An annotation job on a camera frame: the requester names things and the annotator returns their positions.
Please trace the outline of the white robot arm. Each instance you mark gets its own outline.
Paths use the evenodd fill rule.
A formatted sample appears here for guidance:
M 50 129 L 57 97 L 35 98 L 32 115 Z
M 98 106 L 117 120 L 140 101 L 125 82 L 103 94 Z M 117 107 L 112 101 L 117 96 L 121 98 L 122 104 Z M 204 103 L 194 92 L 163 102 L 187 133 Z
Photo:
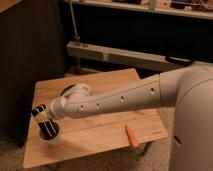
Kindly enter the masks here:
M 79 84 L 47 105 L 58 120 L 138 109 L 173 107 L 169 171 L 213 171 L 213 67 L 189 66 L 93 95 Z

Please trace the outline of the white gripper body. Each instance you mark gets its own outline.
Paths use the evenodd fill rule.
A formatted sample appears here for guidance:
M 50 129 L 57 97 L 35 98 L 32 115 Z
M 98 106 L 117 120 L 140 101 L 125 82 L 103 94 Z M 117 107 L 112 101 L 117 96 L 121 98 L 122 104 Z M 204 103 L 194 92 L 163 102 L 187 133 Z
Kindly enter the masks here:
M 53 120 L 59 120 L 65 117 L 64 106 L 67 99 L 65 97 L 58 97 L 47 104 L 47 115 Z

